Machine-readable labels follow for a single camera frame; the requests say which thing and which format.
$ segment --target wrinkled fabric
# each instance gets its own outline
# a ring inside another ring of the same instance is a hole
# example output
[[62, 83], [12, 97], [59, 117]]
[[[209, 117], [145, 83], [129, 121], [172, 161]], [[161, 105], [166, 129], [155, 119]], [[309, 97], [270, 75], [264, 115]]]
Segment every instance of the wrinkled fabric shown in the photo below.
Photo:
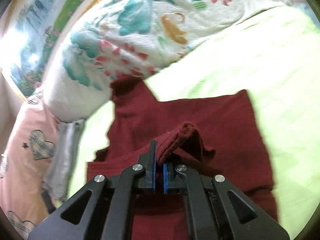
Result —
[[[245, 90], [216, 98], [158, 102], [139, 78], [122, 77], [111, 88], [115, 120], [107, 134], [110, 146], [88, 164], [87, 179], [120, 174], [137, 163], [155, 139], [160, 166], [174, 152], [200, 174], [223, 174], [277, 218], [268, 152]], [[132, 239], [187, 239], [185, 221], [180, 196], [139, 196]]]
[[76, 164], [84, 122], [85, 120], [81, 119], [58, 125], [58, 145], [42, 186], [54, 200], [67, 200], [68, 184]]
[[88, 118], [109, 100], [113, 80], [147, 78], [212, 35], [286, 2], [102, 0], [59, 44], [48, 65], [44, 101], [63, 122]]

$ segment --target bed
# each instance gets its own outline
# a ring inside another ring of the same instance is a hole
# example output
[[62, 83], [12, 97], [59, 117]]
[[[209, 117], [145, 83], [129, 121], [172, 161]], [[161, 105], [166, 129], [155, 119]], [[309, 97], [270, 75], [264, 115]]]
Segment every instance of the bed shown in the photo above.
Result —
[[[291, 239], [320, 201], [320, 137], [314, 123], [319, 118], [320, 58], [313, 54], [320, 48], [319, 36], [299, 10], [273, 8], [211, 38], [146, 80], [159, 101], [249, 91], [270, 154], [279, 221]], [[86, 163], [108, 145], [105, 133], [113, 107], [106, 103], [86, 122], [69, 196], [84, 185]]]

